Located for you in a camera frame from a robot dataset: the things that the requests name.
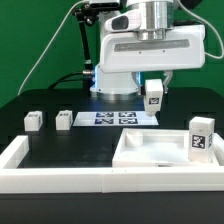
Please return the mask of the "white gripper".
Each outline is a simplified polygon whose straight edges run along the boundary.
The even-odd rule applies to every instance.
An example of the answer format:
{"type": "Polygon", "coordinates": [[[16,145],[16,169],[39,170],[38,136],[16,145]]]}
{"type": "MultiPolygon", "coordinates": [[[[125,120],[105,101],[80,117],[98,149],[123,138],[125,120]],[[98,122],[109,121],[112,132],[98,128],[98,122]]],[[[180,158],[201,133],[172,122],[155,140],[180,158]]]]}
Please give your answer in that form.
{"type": "MultiPolygon", "coordinates": [[[[135,9],[105,22],[108,34],[103,38],[99,66],[104,73],[133,72],[137,93],[145,95],[141,82],[142,71],[200,68],[205,62],[205,27],[203,25],[176,26],[166,32],[162,40],[138,37],[140,11],[135,9]]],[[[172,71],[163,73],[164,93],[173,78],[172,71]]]]}

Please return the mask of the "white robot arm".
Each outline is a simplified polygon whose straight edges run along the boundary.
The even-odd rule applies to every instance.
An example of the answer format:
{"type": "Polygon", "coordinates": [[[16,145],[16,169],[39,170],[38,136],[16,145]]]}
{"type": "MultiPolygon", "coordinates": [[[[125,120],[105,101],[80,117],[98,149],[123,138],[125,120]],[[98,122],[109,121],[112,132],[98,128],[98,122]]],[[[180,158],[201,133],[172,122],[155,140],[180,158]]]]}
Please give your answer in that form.
{"type": "Polygon", "coordinates": [[[174,20],[183,0],[90,0],[99,14],[100,59],[92,91],[133,94],[137,74],[195,69],[205,62],[205,26],[174,20]]]}

